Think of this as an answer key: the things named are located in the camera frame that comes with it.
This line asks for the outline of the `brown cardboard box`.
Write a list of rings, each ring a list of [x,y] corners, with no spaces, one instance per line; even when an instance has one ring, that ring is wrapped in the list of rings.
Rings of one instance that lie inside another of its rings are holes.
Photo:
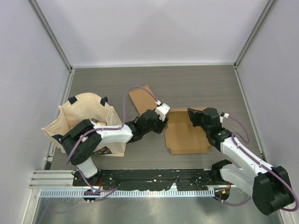
[[[137,109],[138,113],[142,115],[148,109],[154,110],[157,107],[155,99],[151,96],[154,95],[148,85],[143,86],[148,92],[143,89],[137,88],[129,92],[129,96]]]
[[[164,129],[166,147],[171,154],[209,153],[211,145],[206,133],[190,121],[187,108],[171,109]]]

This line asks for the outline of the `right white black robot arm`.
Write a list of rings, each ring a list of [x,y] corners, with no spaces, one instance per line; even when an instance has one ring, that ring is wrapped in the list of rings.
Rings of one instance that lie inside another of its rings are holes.
[[[215,108],[204,110],[187,109],[194,127],[201,127],[211,146],[230,157],[229,161],[214,164],[211,179],[216,184],[225,181],[234,184],[253,200],[254,205],[264,215],[277,210],[297,211],[299,199],[291,187],[288,172],[282,166],[275,167],[258,158],[243,143],[249,143],[249,137],[224,128],[224,118],[232,118],[228,113],[218,113]]]

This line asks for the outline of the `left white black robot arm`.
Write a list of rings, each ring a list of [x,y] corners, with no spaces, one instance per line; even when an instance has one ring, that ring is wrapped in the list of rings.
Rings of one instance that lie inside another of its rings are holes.
[[[87,185],[95,186],[100,179],[99,170],[91,159],[96,148],[100,144],[136,142],[149,132],[160,134],[168,122],[168,112],[169,109],[160,106],[117,126],[102,126],[85,119],[60,139],[67,161],[79,169]]]

